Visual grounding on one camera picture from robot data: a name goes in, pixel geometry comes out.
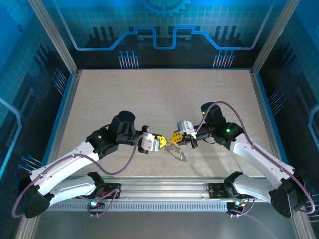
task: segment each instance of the blue backdrop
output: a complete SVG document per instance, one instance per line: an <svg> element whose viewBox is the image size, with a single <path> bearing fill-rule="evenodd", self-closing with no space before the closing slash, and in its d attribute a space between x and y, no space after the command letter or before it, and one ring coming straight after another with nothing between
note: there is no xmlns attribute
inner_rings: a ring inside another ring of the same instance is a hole
<svg viewBox="0 0 319 239"><path fill-rule="evenodd" d="M42 161L69 72L26 0L0 1L0 35L0 237L6 239L19 223L11 216L15 172Z"/></svg>
<svg viewBox="0 0 319 239"><path fill-rule="evenodd" d="M79 68L251 67L284 4L45 1Z"/></svg>

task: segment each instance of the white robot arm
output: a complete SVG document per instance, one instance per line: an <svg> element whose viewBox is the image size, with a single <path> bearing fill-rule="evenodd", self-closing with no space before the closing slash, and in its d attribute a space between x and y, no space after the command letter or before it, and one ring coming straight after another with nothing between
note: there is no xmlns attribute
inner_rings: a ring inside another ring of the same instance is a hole
<svg viewBox="0 0 319 239"><path fill-rule="evenodd" d="M31 172L18 170L20 196L12 215L16 216L15 210L19 202L25 216L32 218L44 212L49 206L69 198L100 197L105 192L105 182L98 173L92 172L77 179L66 178L88 164L115 152L119 144L134 145L134 152L137 148L138 152L144 154L149 151L159 151L160 140L163 137L148 133L149 127L145 125L141 131L135 131L134 120L133 113L121 111L113 118L110 125L93 132L85 142L58 160ZM108 174L116 175L125 167L118 172Z"/></svg>
<svg viewBox="0 0 319 239"><path fill-rule="evenodd" d="M303 186L304 180L300 173L297 173L292 166L276 159L254 141L249 142L240 126L226 122L218 105L213 102L205 103L201 111L205 114L206 123L202 121L200 125L193 126L188 121L179 122L178 131L170 140L178 145L191 143L195 149L199 140L214 138L217 144L247 159L267 179L235 172L225 179L225 191L231 196L250 195L262 199L271 203L284 217L292 217L306 202L303 190L289 176L293 175Z"/></svg>

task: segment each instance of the beige work surface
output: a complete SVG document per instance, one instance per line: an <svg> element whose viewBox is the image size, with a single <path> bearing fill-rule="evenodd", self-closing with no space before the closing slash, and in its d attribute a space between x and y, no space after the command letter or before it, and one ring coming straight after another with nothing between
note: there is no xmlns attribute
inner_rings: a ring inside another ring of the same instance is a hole
<svg viewBox="0 0 319 239"><path fill-rule="evenodd" d="M83 70L59 150L65 155L93 131L109 124L119 111L135 114L135 129L150 126L150 132L170 138L182 120L198 125L200 106L210 101L230 103L240 114L249 135L266 150L270 144L248 70ZM226 120L239 123L234 113L220 105ZM121 169L133 147L118 151L99 163L110 172ZM187 162L161 152L136 153L122 176L228 176L242 171L261 175L245 159L223 146L198 143L182 147ZM99 170L89 165L76 175Z"/></svg>

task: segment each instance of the yellow part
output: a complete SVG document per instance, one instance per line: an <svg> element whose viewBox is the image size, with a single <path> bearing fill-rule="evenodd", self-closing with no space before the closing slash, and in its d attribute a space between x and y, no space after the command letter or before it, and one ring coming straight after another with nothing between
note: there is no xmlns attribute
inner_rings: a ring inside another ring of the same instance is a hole
<svg viewBox="0 0 319 239"><path fill-rule="evenodd" d="M167 140L163 136L157 136L156 139L160 140L160 148L163 148L167 144Z"/></svg>
<svg viewBox="0 0 319 239"><path fill-rule="evenodd" d="M183 140L183 135L181 135L179 132L173 133L173 135L170 138L170 142L176 145L178 145L179 142L182 142L182 140Z"/></svg>

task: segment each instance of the metal frame post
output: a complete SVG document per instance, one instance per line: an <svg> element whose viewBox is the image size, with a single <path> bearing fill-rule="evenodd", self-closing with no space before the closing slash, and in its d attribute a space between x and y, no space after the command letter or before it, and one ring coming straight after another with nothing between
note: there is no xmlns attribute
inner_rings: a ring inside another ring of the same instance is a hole
<svg viewBox="0 0 319 239"><path fill-rule="evenodd" d="M284 28L286 27L287 22L289 21L290 17L294 13L295 8L297 7L299 1L300 0L287 1L286 5L284 6L282 12L280 13L273 29L271 30L263 48L259 52L259 55L257 56L257 59L252 67L253 77L255 77L259 73L269 53L273 49L279 36L282 34Z"/></svg>
<svg viewBox="0 0 319 239"><path fill-rule="evenodd" d="M55 27L42 1L41 0L28 0L28 1L31 7L33 8L35 14L37 15L38 19L40 20L42 26L44 27L46 33L49 35L53 45L55 46L58 53L60 54L66 67L68 68L70 73L73 76L75 76L78 71L78 68L76 67L70 52L68 51L66 45L64 44L64 41L61 35L59 34L57 28Z"/></svg>

